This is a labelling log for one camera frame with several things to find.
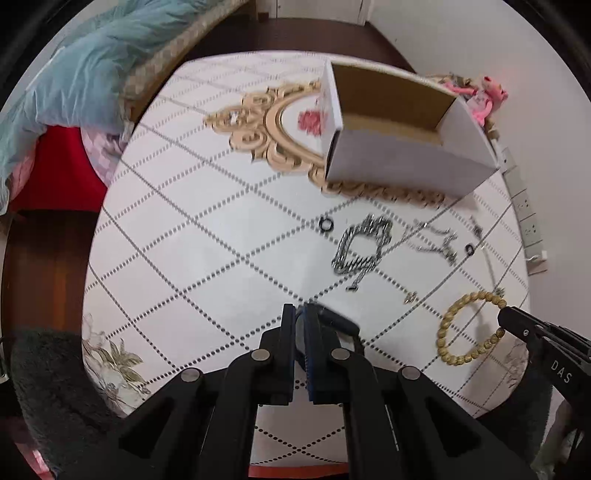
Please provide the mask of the white door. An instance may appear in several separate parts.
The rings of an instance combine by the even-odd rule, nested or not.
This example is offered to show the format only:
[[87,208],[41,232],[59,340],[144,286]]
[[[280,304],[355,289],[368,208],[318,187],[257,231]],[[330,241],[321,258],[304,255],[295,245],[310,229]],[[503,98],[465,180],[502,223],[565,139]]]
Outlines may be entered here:
[[277,19],[315,19],[363,25],[374,2],[370,0],[259,0],[256,8]]

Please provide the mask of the pink panther plush toy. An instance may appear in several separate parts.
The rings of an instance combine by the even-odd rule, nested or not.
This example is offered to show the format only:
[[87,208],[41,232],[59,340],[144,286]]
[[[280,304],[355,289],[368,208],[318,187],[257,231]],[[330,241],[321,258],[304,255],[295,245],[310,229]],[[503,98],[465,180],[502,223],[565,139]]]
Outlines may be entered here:
[[502,85],[490,76],[484,76],[479,86],[470,79],[457,75],[444,77],[440,83],[464,98],[473,118],[481,127],[486,125],[491,114],[497,111],[509,97]]

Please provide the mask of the black smart band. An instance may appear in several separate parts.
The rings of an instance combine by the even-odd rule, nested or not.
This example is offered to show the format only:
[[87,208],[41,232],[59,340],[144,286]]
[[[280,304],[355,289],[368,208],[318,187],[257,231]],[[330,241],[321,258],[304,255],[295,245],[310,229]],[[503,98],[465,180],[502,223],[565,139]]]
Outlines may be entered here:
[[360,336],[360,327],[358,324],[327,307],[322,306],[320,310],[318,310],[318,320],[325,326],[328,326],[339,333],[345,334],[346,336],[352,338]]

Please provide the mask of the teal duvet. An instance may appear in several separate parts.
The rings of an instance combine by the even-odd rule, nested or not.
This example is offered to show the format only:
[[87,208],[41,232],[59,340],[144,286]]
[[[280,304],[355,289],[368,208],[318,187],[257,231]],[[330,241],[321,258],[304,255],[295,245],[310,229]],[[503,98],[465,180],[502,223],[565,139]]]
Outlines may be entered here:
[[121,134],[125,82],[167,42],[211,9],[211,1],[121,1],[64,39],[1,120],[1,210],[11,177],[49,126]]

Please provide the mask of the white cardboard box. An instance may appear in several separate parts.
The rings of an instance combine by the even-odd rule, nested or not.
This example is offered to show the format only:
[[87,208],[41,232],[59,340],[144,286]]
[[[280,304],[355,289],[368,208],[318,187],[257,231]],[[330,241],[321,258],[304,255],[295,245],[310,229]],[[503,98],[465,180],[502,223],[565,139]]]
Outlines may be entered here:
[[462,198],[498,170],[465,100],[400,69],[329,61],[318,97],[325,181]]

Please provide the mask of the white power strip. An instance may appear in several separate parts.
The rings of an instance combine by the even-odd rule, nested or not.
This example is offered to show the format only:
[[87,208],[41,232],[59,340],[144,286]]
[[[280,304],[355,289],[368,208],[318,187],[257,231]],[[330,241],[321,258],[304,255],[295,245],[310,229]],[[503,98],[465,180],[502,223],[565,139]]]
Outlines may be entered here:
[[526,183],[510,149],[498,139],[493,139],[491,144],[518,222],[527,273],[529,276],[541,274],[548,269],[548,253]]

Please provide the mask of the dark fuzzy stool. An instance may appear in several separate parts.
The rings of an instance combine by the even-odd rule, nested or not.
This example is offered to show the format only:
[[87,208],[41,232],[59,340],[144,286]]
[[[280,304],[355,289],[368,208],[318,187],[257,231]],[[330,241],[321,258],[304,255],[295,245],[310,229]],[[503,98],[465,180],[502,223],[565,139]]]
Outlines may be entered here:
[[89,379],[74,333],[17,332],[10,373],[24,421],[54,476],[122,423]]

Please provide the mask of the patterned white tablecloth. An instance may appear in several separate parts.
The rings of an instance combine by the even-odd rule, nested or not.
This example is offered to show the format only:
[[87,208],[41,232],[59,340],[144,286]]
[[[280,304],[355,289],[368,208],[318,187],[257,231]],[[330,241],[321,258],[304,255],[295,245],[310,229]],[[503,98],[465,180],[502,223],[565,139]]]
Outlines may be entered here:
[[436,350],[465,294],[529,304],[502,175],[431,205],[329,192],[310,159],[327,62],[297,51],[190,61],[139,121],[101,207],[84,292],[84,364],[116,414],[186,368],[228,366],[279,326],[284,304],[307,301],[358,323],[375,365],[417,367],[473,416],[521,380],[527,351],[512,336],[459,367]]

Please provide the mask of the bed with checkered mattress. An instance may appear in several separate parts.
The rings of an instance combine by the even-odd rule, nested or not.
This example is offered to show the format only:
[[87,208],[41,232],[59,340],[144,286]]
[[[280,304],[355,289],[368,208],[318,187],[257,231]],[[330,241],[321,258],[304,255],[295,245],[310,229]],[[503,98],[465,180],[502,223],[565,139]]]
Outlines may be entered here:
[[256,1],[213,1],[171,40],[165,41],[147,60],[134,67],[120,96],[124,119],[137,122],[149,101],[189,51],[217,24],[238,11],[256,16]]

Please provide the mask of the red bed sheet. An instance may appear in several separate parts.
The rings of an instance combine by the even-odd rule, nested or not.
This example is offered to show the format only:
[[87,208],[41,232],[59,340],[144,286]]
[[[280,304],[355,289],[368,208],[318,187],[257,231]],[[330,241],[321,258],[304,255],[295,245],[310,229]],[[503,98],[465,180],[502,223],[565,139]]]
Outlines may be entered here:
[[8,210],[98,212],[106,191],[80,129],[50,126],[11,175]]

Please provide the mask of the small gold earring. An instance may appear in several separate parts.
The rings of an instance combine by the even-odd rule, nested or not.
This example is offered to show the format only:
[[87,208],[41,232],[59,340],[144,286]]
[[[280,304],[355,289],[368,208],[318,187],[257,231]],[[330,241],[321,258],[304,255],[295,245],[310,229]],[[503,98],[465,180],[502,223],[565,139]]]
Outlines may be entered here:
[[405,300],[404,303],[405,304],[410,304],[413,302],[416,302],[419,299],[419,295],[418,292],[409,292],[406,296],[405,296]]

